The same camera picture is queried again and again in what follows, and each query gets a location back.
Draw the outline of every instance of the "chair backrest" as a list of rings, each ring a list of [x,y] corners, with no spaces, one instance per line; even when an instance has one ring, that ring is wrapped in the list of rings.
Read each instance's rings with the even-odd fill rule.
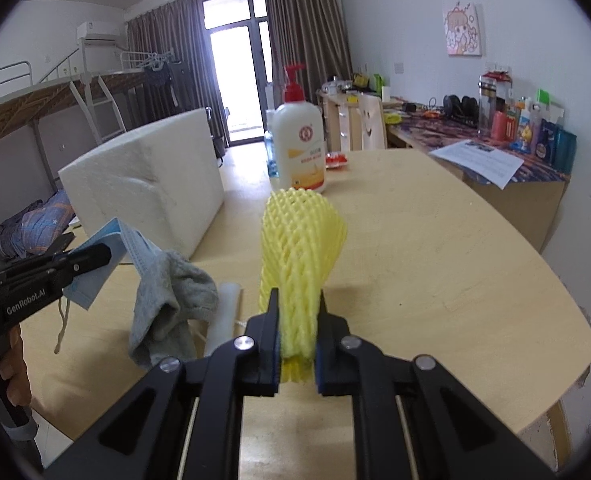
[[[386,126],[380,97],[360,95],[357,106],[362,118],[362,149],[386,150]]]

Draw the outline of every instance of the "glass door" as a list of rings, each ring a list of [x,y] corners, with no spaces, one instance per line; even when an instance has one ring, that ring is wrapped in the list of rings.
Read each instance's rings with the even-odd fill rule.
[[[231,145],[262,140],[272,106],[271,43],[265,0],[206,0],[216,76]]]
[[[232,143],[264,134],[249,27],[211,34],[216,75]]]

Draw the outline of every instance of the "gray cloth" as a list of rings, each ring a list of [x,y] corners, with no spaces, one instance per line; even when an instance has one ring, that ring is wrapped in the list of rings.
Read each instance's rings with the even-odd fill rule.
[[[169,356],[196,358],[188,319],[211,321],[218,289],[211,277],[176,251],[162,251],[140,280],[128,352],[140,367]]]

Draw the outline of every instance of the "clear plastic bottle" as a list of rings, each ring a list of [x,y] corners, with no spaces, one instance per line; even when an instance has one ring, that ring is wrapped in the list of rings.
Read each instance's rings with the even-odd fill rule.
[[[273,133],[271,132],[271,123],[275,110],[267,110],[267,131],[264,132],[264,147],[267,150],[267,173],[269,178],[278,176],[278,163],[276,161],[276,150],[273,144]]]
[[[285,103],[271,121],[280,187],[324,191],[326,186],[326,145],[322,114],[308,103],[298,85],[296,73],[304,65],[285,66],[288,84]]]
[[[490,137],[496,110],[496,84],[490,77],[480,76],[478,136]]]

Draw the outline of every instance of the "bed ladder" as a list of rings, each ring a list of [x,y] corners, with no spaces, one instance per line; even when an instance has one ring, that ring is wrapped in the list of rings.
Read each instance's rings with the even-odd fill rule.
[[[71,89],[74,98],[76,98],[77,103],[80,105],[82,113],[84,114],[84,117],[87,119],[89,127],[92,130],[93,138],[95,139],[96,144],[98,144],[99,146],[103,142],[107,142],[108,140],[111,140],[114,137],[117,137],[118,135],[125,133],[127,131],[127,128],[125,126],[125,121],[122,119],[122,114],[120,113],[118,104],[116,103],[116,100],[111,94],[111,91],[109,91],[109,88],[103,81],[102,76],[98,75],[97,77],[98,85],[100,86],[100,89],[102,89],[102,93],[104,94],[104,98],[101,98],[99,100],[93,100],[91,81],[83,81],[85,99],[82,98],[80,92],[78,91],[73,81],[69,83],[69,88]],[[98,117],[96,115],[95,108],[97,106],[106,104],[111,104],[113,113],[116,117],[116,121],[118,122],[118,129],[115,132],[111,132],[110,134],[102,135],[98,129]]]

